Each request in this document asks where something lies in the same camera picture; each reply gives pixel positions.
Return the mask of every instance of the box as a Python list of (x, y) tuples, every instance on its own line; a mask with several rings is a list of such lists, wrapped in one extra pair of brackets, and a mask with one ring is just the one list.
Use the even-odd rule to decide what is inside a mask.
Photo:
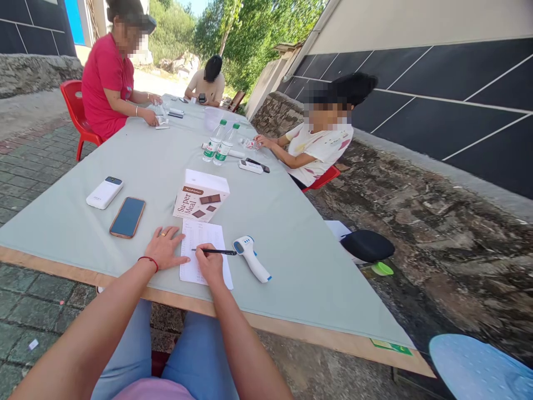
[(229, 196), (226, 178), (185, 170), (185, 183), (176, 196), (175, 217), (209, 222)]

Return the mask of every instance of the red bracelet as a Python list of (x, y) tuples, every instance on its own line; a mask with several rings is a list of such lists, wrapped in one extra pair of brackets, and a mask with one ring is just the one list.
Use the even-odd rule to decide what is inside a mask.
[(147, 258), (150, 261), (152, 261), (155, 264), (155, 272), (159, 271), (159, 266), (157, 265), (157, 262), (155, 262), (155, 260), (152, 257), (142, 256), (142, 257), (139, 257), (139, 259), (137, 261), (139, 261), (141, 258)]

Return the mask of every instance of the beige shirt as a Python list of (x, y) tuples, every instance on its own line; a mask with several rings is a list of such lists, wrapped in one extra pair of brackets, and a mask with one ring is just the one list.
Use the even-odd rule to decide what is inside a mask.
[(343, 155), (353, 134), (354, 129), (349, 124), (339, 124), (335, 131), (311, 134), (308, 126), (301, 123), (285, 134), (290, 140), (288, 153), (294, 157), (306, 153), (316, 160), (297, 169), (287, 166), (285, 169), (304, 185), (311, 186)]
[(205, 98), (207, 101), (215, 101), (220, 103), (224, 93), (224, 87), (226, 86), (224, 74), (221, 72), (212, 83), (204, 80), (204, 74), (204, 69), (198, 70), (198, 72), (193, 75), (193, 78), (190, 80), (187, 88), (192, 90), (194, 93), (205, 93)]

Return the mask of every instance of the blue pants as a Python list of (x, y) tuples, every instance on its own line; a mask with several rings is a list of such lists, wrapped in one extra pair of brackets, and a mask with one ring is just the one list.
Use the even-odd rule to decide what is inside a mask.
[[(131, 383), (152, 376), (151, 312), (152, 303), (141, 299), (91, 400), (111, 400)], [(193, 312), (187, 314), (183, 333), (162, 378), (183, 385), (197, 400), (239, 398), (217, 319)]]

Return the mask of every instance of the long table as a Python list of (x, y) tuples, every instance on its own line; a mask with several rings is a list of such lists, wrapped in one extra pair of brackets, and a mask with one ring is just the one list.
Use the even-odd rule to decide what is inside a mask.
[[(172, 211), (186, 168), (223, 176), (231, 194), (211, 223), (223, 227), (227, 248), (238, 237), (252, 236), (258, 258), (273, 277), (261, 284), (243, 257), (229, 257), (233, 296), (253, 327), (434, 376), (274, 156), (266, 149), (247, 154), (270, 167), (270, 174), (261, 175), (241, 170), (232, 157), (221, 167), (203, 162), (200, 146), (209, 139), (204, 107), (170, 103), (185, 111), (183, 119), (169, 117), (170, 129), (156, 130), (129, 118), (3, 226), (0, 261), (105, 287), (142, 255), (155, 227), (181, 227)], [(250, 123), (239, 118), (240, 133), (255, 135)], [(237, 144), (234, 148), (244, 151)], [(122, 179), (123, 189), (106, 210), (88, 206), (85, 198), (107, 176)], [(132, 239), (109, 234), (127, 196), (146, 201)], [(143, 297), (215, 315), (209, 288), (180, 281), (178, 268), (156, 274)]]

